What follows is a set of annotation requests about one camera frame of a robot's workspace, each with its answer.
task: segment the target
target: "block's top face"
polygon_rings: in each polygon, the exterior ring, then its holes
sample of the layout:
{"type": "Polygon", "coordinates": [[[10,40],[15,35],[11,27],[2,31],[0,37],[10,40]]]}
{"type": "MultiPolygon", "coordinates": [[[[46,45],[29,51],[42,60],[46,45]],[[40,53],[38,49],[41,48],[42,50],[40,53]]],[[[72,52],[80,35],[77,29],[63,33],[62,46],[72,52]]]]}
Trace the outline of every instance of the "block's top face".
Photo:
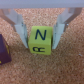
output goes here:
{"type": "Polygon", "coordinates": [[[29,38],[29,44],[51,44],[52,27],[47,26],[33,26],[29,38]]]}
{"type": "Polygon", "coordinates": [[[84,0],[0,0],[0,9],[84,7],[84,0]]]}
{"type": "Polygon", "coordinates": [[[2,53],[4,50],[5,50],[4,41],[2,35],[0,34],[0,53],[2,53]]]}

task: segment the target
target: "yellow-green cube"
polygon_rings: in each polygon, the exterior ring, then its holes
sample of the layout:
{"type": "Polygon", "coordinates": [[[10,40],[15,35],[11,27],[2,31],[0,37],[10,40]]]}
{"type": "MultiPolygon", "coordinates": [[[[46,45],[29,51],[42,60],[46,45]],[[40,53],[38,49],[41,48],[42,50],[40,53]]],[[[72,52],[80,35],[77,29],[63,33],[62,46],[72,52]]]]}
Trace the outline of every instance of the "yellow-green cube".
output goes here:
{"type": "Polygon", "coordinates": [[[33,26],[31,29],[28,46],[31,53],[51,54],[52,27],[33,26]]]}

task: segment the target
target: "brown carpet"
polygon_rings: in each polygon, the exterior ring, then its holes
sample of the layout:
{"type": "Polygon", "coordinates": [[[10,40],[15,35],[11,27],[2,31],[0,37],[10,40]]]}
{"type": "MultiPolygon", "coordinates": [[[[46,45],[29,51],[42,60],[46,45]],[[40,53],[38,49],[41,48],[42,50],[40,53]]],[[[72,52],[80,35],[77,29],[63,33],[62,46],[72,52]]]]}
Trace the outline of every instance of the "brown carpet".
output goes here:
{"type": "MultiPolygon", "coordinates": [[[[64,10],[15,9],[23,15],[28,36],[32,26],[51,26],[64,10]]],[[[13,28],[0,18],[12,62],[0,66],[0,84],[84,84],[84,9],[74,19],[50,56],[31,54],[13,28]]]]}

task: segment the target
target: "toy block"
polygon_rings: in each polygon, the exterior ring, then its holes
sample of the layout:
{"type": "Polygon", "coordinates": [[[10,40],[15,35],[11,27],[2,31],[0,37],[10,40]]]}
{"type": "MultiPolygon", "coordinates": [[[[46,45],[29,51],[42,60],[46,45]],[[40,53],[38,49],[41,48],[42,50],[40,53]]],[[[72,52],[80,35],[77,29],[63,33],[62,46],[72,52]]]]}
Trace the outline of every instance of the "toy block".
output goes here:
{"type": "Polygon", "coordinates": [[[11,61],[11,55],[7,42],[0,34],[0,65],[11,61]]]}
{"type": "Polygon", "coordinates": [[[28,42],[31,53],[51,54],[52,27],[33,26],[28,42]]]}

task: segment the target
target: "dark purple object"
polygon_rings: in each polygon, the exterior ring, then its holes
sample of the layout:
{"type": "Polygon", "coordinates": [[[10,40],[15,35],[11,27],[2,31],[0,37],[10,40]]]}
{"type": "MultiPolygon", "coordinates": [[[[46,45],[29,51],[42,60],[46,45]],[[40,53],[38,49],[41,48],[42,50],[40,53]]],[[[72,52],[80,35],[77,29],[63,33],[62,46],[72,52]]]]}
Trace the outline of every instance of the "dark purple object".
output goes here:
{"type": "Polygon", "coordinates": [[[4,40],[2,34],[0,34],[0,65],[10,62],[11,56],[8,44],[4,40]]]}

